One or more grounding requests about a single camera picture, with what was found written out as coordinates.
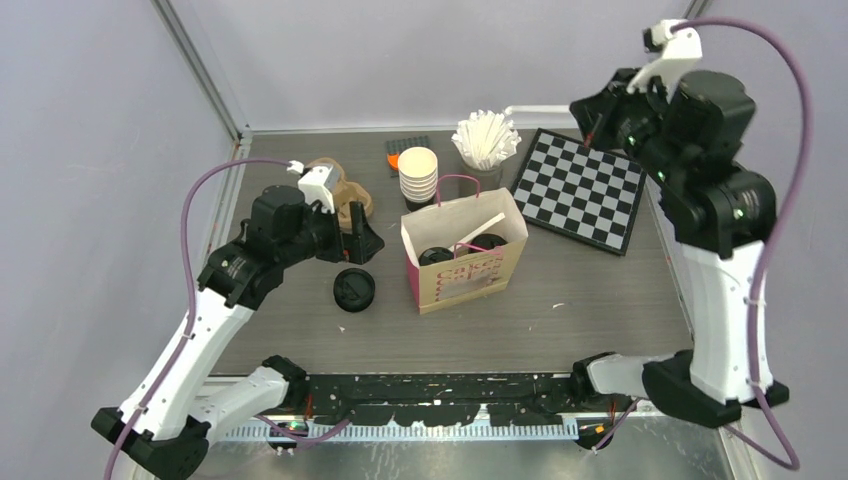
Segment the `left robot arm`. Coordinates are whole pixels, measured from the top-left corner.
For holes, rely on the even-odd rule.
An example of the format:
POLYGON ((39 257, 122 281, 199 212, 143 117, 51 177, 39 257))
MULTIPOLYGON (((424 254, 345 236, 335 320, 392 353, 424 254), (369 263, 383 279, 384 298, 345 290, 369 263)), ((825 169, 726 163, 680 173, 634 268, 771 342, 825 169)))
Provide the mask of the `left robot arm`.
POLYGON ((197 394, 286 269, 309 259, 363 265, 383 248, 362 203, 350 202, 349 216, 345 232, 336 213, 298 188, 266 188, 238 236, 189 282, 189 309, 147 377, 120 406, 100 409, 92 428, 155 478, 187 479, 214 443, 248 419, 272 408, 298 412, 307 374, 279 355, 207 400, 197 394))

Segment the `stack of paper cups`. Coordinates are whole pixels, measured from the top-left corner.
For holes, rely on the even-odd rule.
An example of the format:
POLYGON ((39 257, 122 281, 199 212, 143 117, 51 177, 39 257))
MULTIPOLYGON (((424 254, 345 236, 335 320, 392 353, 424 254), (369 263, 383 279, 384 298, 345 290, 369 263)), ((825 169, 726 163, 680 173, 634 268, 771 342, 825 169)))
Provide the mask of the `stack of paper cups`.
POLYGON ((438 158, 427 147, 403 151, 397 162, 399 186, 409 212, 431 205, 436 195, 438 158))

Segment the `paper straw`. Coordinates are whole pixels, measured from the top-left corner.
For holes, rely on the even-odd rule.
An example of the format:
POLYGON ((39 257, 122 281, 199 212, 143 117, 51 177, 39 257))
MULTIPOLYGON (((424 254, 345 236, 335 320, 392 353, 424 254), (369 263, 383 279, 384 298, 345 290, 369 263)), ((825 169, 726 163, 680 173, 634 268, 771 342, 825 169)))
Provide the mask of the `paper straw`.
POLYGON ((510 105, 504 108, 505 115, 541 114, 570 115, 570 106, 565 105, 510 105))
POLYGON ((451 253, 454 253, 458 246, 468 244, 475 237, 477 237, 480 234, 485 233, 488 229, 490 229, 491 227, 498 224, 499 222, 501 222, 504 219, 505 219, 505 214, 504 213, 498 213, 497 215, 493 216, 491 219, 484 222, 481 226, 472 230, 470 233, 468 233, 467 235, 462 237, 458 242, 456 242, 453 246, 451 246, 449 248, 449 251, 451 253))

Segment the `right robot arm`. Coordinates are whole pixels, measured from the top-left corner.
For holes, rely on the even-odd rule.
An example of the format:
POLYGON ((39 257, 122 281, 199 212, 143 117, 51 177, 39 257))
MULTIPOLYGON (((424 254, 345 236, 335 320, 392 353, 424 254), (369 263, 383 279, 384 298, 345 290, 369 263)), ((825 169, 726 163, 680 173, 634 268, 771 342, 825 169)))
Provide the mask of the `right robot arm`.
POLYGON ((587 146, 620 150, 660 189, 660 207, 688 264, 693 345, 659 356, 603 352, 573 366, 571 397, 596 410, 610 395, 650 400, 664 414, 708 428, 755 407, 749 351, 762 348, 750 290, 777 220, 776 194, 735 159, 756 105, 735 77, 685 74, 668 92, 659 78, 629 92, 633 68, 618 69, 596 95, 571 105, 587 146))

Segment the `yellow pink paper bag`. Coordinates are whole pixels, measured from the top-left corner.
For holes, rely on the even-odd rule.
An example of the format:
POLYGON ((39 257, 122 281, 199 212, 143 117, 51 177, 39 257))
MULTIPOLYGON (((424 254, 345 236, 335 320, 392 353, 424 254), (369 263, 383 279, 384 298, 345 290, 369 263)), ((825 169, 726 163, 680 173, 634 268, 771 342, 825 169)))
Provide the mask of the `yellow pink paper bag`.
POLYGON ((507 288, 528 240, 528 229, 512 193, 506 188, 473 196, 443 200, 401 217, 400 235, 406 254, 411 291, 420 314, 428 314, 507 288), (485 233, 508 243, 484 251, 470 244, 458 246, 455 259, 421 267, 419 255, 427 248, 450 248, 462 237, 498 213, 505 219, 485 233))

